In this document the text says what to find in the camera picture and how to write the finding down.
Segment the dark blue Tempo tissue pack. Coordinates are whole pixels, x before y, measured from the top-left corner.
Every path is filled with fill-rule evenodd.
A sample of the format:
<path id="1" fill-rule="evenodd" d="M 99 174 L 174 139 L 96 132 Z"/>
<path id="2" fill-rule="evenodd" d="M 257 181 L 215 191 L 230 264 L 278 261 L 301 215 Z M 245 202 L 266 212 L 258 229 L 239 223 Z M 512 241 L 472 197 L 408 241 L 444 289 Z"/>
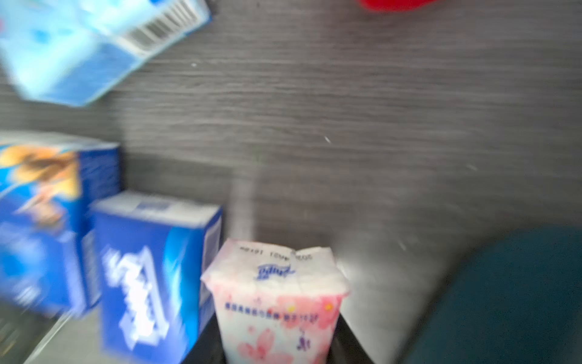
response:
<path id="1" fill-rule="evenodd" d="M 92 205 L 102 342 L 143 363 L 182 362 L 215 312 L 202 273 L 222 208 L 124 191 Z"/>

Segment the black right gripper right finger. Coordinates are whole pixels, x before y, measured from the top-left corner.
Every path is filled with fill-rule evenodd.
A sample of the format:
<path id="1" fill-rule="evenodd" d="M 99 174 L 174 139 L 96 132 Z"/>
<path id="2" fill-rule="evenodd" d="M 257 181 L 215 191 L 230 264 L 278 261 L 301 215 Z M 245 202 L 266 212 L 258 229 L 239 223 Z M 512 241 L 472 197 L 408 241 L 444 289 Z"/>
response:
<path id="1" fill-rule="evenodd" d="M 330 346 L 330 363 L 374 364 L 342 315 L 338 318 Z"/>

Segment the blue cartoon tissue pack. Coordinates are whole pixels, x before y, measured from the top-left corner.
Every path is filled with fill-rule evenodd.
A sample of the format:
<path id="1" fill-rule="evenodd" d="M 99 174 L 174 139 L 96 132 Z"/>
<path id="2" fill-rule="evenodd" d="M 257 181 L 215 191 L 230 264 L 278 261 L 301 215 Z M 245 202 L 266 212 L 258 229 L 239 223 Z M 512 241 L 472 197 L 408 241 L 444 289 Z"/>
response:
<path id="1" fill-rule="evenodd" d="M 121 191 L 117 143 L 63 133 L 1 134 L 1 297 L 82 316 L 101 291 L 91 205 Z"/>

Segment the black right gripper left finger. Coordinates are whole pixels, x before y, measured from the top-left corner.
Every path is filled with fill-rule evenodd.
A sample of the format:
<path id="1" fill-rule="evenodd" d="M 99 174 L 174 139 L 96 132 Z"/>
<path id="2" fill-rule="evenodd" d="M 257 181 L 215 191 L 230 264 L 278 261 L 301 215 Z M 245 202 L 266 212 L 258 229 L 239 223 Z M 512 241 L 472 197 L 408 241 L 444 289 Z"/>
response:
<path id="1" fill-rule="evenodd" d="M 213 315 L 200 334 L 192 350 L 182 361 L 183 364 L 225 364 L 218 319 Z"/>

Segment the pink Tempo tissue pack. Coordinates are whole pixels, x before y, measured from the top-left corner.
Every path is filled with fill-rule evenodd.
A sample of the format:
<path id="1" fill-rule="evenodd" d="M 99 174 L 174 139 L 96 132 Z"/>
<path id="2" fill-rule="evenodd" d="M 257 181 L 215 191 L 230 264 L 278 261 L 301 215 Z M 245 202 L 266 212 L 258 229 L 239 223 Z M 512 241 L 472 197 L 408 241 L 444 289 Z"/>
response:
<path id="1" fill-rule="evenodd" d="M 350 284 L 329 247 L 228 239 L 201 277 L 228 363 L 324 363 Z"/>

